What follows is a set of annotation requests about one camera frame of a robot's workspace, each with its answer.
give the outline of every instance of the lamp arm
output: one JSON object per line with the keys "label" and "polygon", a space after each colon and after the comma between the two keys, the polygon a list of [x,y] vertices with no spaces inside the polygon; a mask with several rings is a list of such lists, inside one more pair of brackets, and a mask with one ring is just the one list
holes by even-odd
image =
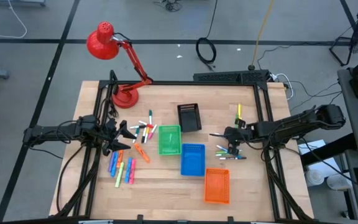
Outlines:
{"label": "lamp arm", "polygon": [[144,71],[144,69],[142,67],[142,64],[140,64],[140,61],[137,58],[137,55],[136,55],[134,49],[132,48],[132,43],[128,40],[122,40],[118,44],[122,48],[124,48],[124,50],[127,52],[129,59],[131,60],[132,64],[134,65],[135,71],[139,74],[139,76],[142,80],[139,83],[125,86],[122,89],[122,91],[131,91],[131,90],[140,88],[142,86],[151,84],[153,82],[153,80],[147,76],[146,72]]}

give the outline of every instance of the blue basket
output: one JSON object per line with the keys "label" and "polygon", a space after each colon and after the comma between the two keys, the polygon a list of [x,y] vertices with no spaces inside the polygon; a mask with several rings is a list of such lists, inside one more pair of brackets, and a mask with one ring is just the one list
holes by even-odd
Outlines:
{"label": "blue basket", "polygon": [[205,145],[181,145],[181,175],[205,176]]}

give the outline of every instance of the pink marker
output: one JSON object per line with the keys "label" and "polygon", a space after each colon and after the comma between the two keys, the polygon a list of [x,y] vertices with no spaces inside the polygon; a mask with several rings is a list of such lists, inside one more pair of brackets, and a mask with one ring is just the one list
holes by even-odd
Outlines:
{"label": "pink marker", "polygon": [[157,127],[157,125],[155,124],[152,132],[149,134],[149,139],[152,139],[152,136],[153,136],[153,133],[154,133],[156,127]]}
{"label": "pink marker", "polygon": [[133,159],[131,162],[131,174],[129,174],[129,183],[134,184],[135,181],[135,163],[136,159]]}

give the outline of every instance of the green basket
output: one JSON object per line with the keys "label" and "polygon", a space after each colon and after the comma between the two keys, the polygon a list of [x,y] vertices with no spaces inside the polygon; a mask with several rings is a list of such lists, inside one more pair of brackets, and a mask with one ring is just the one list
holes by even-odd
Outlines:
{"label": "green basket", "polygon": [[163,125],[158,129],[158,154],[180,155],[181,132],[179,125]]}

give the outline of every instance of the plastic basket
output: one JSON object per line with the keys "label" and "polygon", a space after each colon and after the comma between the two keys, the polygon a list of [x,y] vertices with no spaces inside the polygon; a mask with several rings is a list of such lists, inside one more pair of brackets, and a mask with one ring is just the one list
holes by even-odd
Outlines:
{"label": "plastic basket", "polygon": [[163,125],[158,128],[158,154],[180,155],[181,132],[179,125]]}
{"label": "plastic basket", "polygon": [[230,204],[230,174],[227,169],[207,168],[204,181],[204,201]]}
{"label": "plastic basket", "polygon": [[205,175],[205,145],[182,144],[180,174],[192,176]]}
{"label": "plastic basket", "polygon": [[198,104],[178,105],[179,124],[181,131],[190,132],[201,130],[200,112]]}

